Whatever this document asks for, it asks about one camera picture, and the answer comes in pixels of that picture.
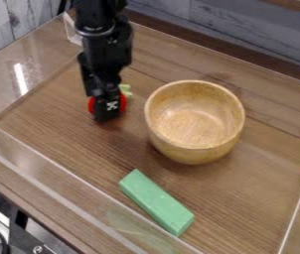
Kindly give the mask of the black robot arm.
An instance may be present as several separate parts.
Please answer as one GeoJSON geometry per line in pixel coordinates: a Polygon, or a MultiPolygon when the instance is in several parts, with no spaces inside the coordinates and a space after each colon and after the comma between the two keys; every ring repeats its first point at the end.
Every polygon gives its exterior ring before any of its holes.
{"type": "Polygon", "coordinates": [[[100,123],[126,107],[120,72],[131,64],[132,28],[122,10],[127,0],[80,0],[75,5],[75,31],[80,35],[79,63],[88,111],[100,123]]]}

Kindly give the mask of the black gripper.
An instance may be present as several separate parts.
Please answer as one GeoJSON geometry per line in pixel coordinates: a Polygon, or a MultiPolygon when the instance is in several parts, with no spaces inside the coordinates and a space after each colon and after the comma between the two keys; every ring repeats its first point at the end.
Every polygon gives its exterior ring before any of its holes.
{"type": "Polygon", "coordinates": [[[87,27],[76,24],[75,31],[81,36],[79,62],[84,93],[93,97],[93,118],[105,122],[119,115],[120,91],[118,85],[120,71],[131,64],[132,28],[128,23],[112,23],[105,27],[87,27]]]}

